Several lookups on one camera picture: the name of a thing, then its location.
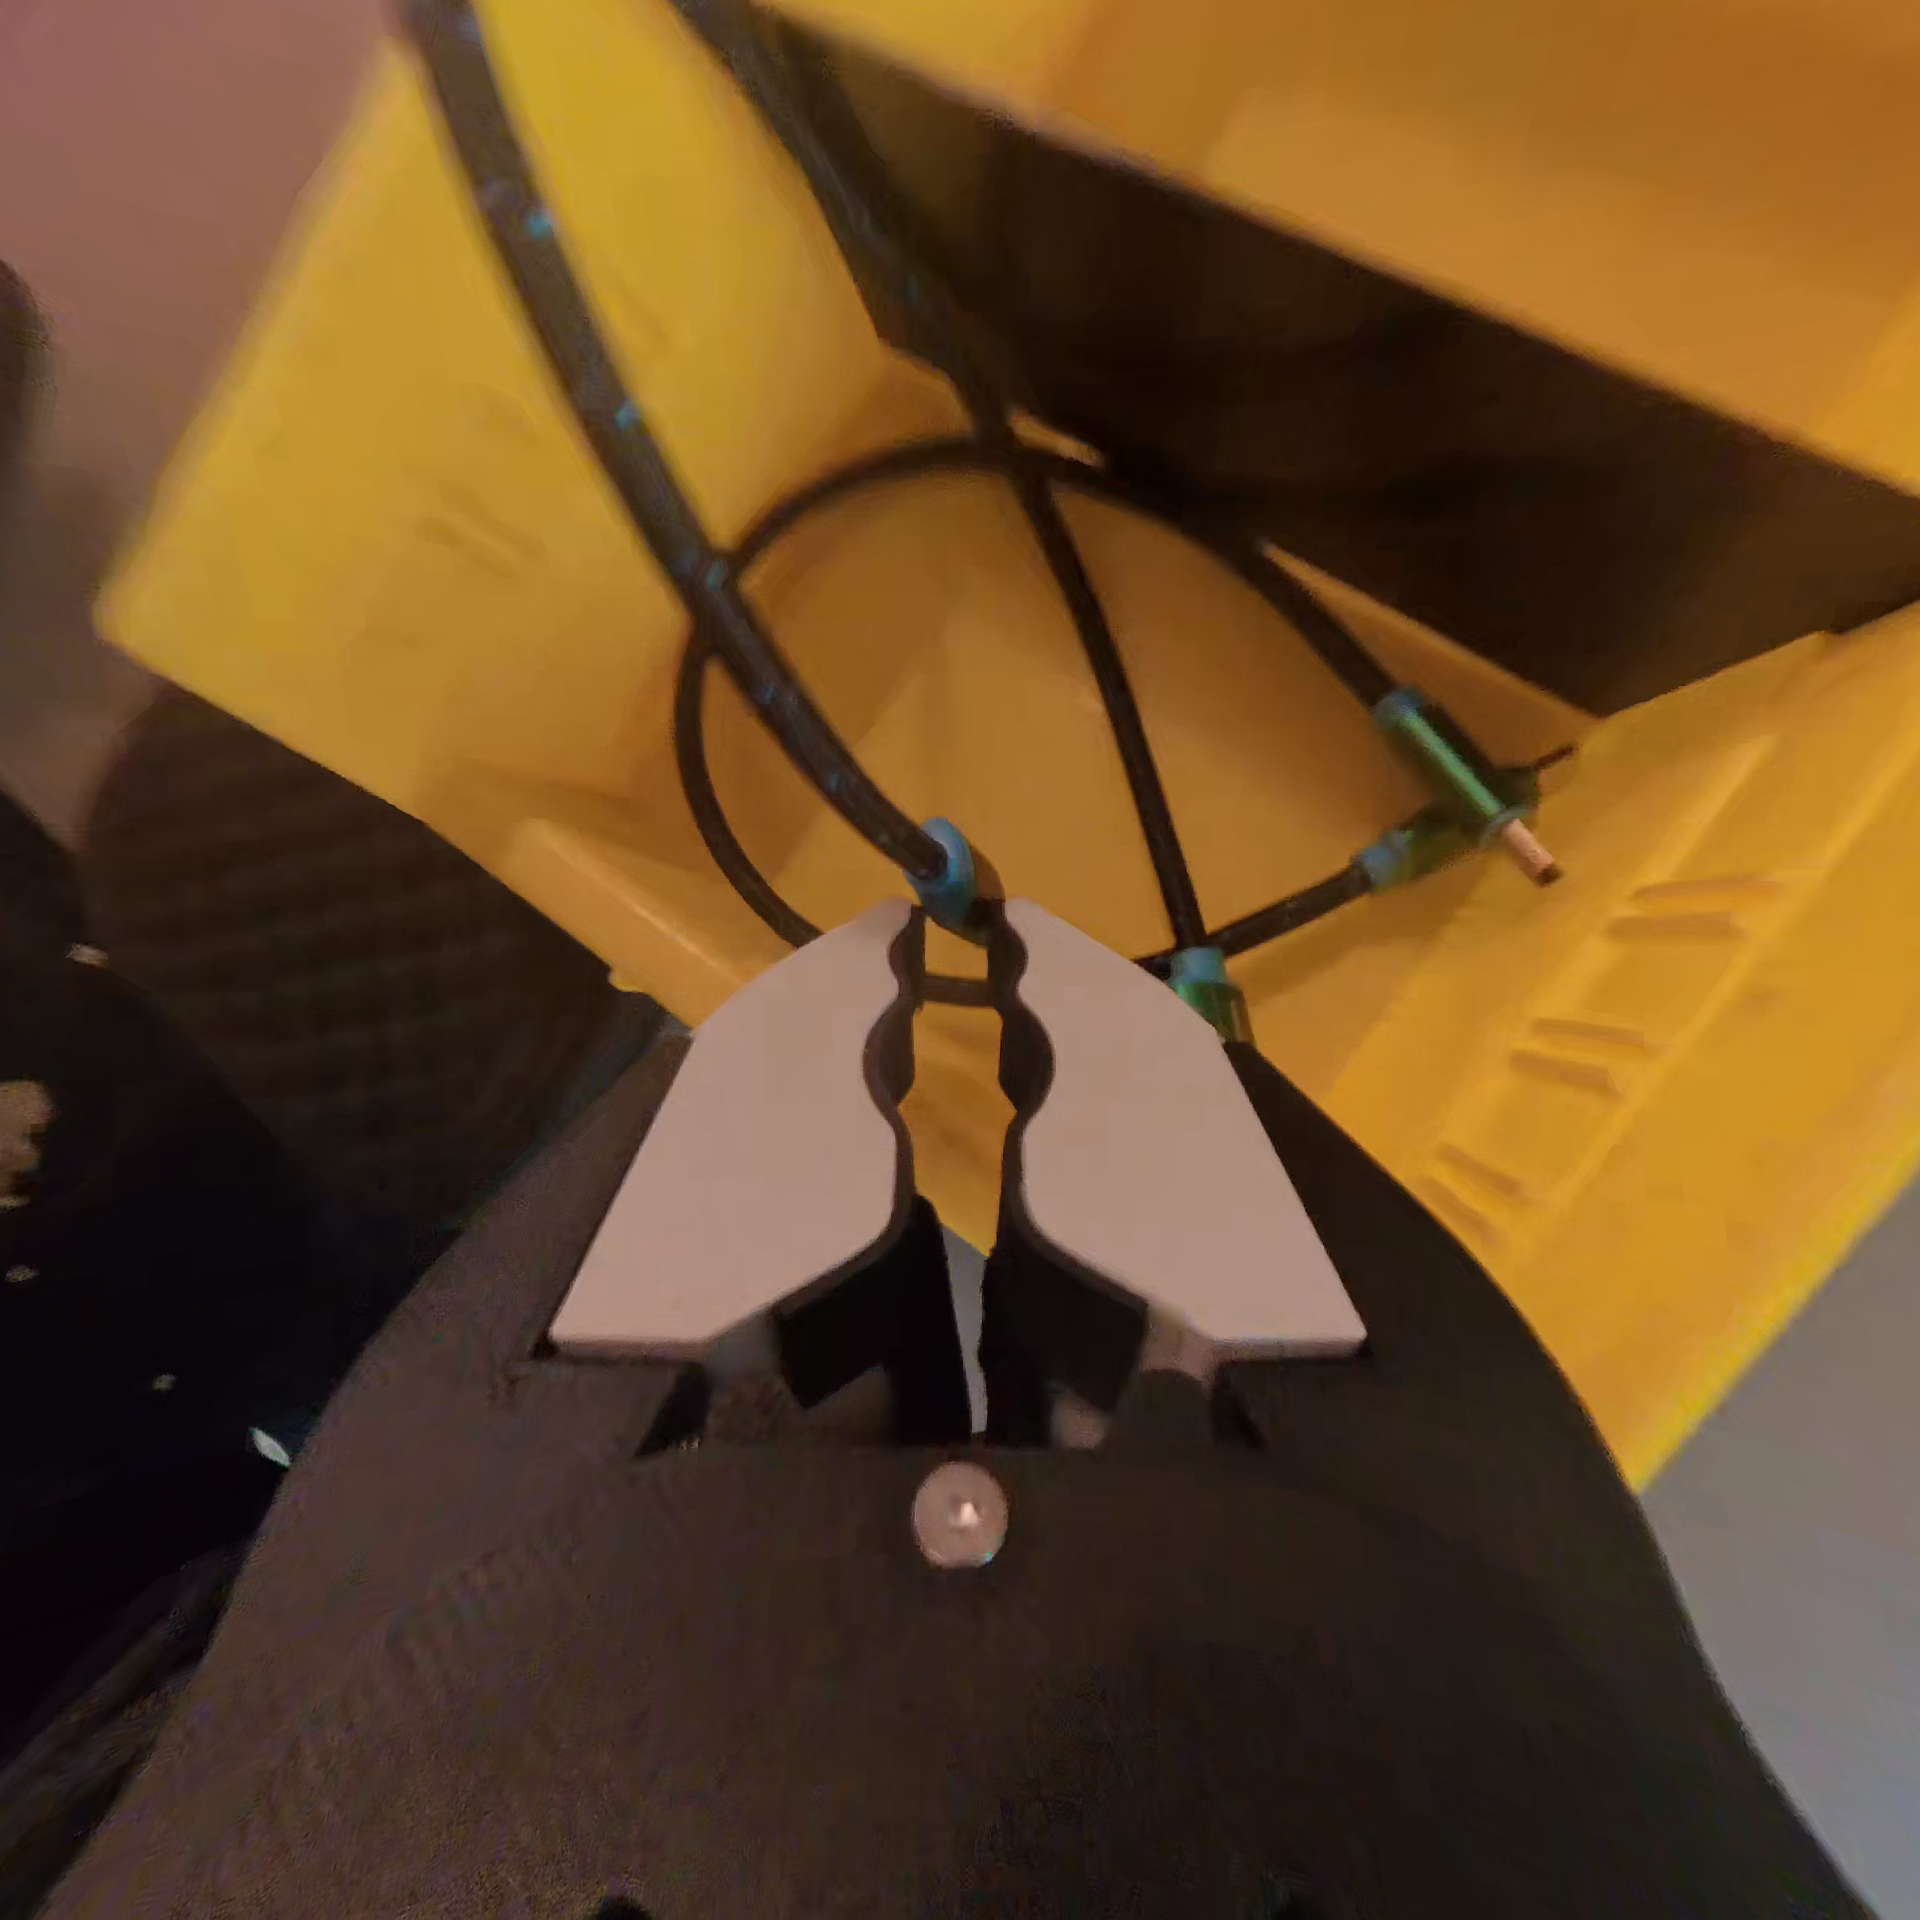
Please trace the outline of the yellow plastic bin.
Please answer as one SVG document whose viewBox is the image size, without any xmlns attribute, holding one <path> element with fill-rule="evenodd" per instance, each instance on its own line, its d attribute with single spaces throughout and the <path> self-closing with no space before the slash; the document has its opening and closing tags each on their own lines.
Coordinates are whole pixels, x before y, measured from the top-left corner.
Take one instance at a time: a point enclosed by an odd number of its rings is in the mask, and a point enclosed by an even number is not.
<svg viewBox="0 0 1920 1920">
<path fill-rule="evenodd" d="M 1915 350 L 1915 6 L 757 7 L 1915 495 L 1915 365 L 1893 368 Z M 887 449 L 974 437 L 675 6 L 476 9 L 712 543 L 736 553 Z M 798 947 L 690 822 L 687 617 L 542 360 L 395 14 L 103 625 L 698 1029 Z M 1101 501 L 1060 509 L 1207 929 L 1424 808 L 1230 571 Z M 1568 750 L 1533 822 L 1554 885 L 1487 848 L 1227 971 L 1308 1117 L 1358 1144 L 1363 1222 L 1411 1200 L 1438 1255 L 1491 1272 L 1647 1477 L 1915 1177 L 1915 610 L 1596 714 L 1252 537 L 1491 759 Z M 847 496 L 739 581 L 912 826 L 958 829 L 1004 903 L 1133 962 L 1168 947 L 1093 678 L 999 478 Z M 703 749 L 812 943 L 920 911 L 917 1192 L 996 1237 L 999 923 L 984 947 L 935 927 L 718 663 Z M 1384 1354 L 1359 1257 L 1308 1195 L 1310 1145 L 1277 1152 Z"/>
</svg>

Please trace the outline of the person's dark printed clothing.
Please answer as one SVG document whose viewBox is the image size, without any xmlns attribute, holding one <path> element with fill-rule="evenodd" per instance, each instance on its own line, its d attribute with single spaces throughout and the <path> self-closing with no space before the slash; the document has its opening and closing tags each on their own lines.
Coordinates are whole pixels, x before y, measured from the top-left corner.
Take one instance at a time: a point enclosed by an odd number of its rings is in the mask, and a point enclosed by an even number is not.
<svg viewBox="0 0 1920 1920">
<path fill-rule="evenodd" d="M 5 1761 L 152 1583 L 255 1523 L 246 1399 L 303 1280 L 287 1159 L 84 939 L 70 859 L 5 799 Z"/>
</svg>

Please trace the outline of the black bin divider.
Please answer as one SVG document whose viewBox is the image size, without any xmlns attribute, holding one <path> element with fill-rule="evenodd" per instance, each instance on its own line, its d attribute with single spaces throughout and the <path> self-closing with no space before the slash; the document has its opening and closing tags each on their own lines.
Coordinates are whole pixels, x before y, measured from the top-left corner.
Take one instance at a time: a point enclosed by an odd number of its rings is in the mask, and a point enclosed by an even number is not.
<svg viewBox="0 0 1920 1920">
<path fill-rule="evenodd" d="M 1487 663 L 1616 714 L 1915 610 L 1910 489 L 831 33 L 759 33 L 1002 398 Z"/>
</svg>

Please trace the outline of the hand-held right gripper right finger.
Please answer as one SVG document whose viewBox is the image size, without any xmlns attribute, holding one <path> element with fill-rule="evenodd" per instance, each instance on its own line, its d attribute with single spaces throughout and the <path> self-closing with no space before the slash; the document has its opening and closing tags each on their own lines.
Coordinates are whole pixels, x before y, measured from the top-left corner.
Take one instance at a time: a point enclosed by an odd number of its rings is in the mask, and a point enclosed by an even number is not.
<svg viewBox="0 0 1920 1920">
<path fill-rule="evenodd" d="M 1013 1119 L 996 1263 L 1077 1397 L 1181 1365 L 1350 1361 L 1365 1323 L 1214 1026 L 1030 902 L 996 929 Z"/>
</svg>

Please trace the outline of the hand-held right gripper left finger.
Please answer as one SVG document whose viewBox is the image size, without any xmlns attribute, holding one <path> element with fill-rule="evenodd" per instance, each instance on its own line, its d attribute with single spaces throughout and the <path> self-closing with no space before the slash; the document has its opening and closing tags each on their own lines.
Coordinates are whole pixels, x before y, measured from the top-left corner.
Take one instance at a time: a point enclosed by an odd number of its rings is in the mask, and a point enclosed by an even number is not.
<svg viewBox="0 0 1920 1920">
<path fill-rule="evenodd" d="M 698 1024 L 548 1326 L 557 1354 L 706 1358 L 900 1235 L 923 971 L 920 911 L 887 902 Z"/>
</svg>

